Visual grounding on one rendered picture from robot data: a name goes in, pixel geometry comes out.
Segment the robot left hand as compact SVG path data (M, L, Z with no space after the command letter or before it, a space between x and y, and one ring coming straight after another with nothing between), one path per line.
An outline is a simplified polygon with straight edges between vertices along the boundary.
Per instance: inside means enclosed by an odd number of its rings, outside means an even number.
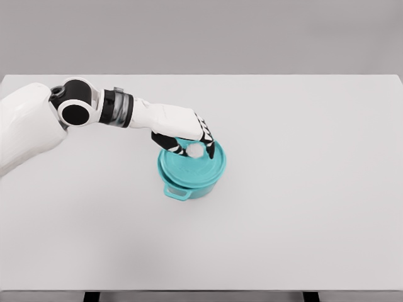
M208 156L215 155L215 140L203 118L192 109L166 104L152 105L151 139L168 152L183 157L192 156L189 147L178 139L201 142Z

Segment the teal pot lid white knob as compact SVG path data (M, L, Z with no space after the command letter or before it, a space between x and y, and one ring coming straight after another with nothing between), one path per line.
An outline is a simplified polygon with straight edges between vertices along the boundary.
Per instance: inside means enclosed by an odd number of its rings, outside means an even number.
M157 163L170 181L181 187L201 188L216 183L222 177L227 158L221 144L215 142L215 153L211 159L203 143L182 138L177 138L177 141L183 148L198 144L203 154L199 158L184 157L162 149Z

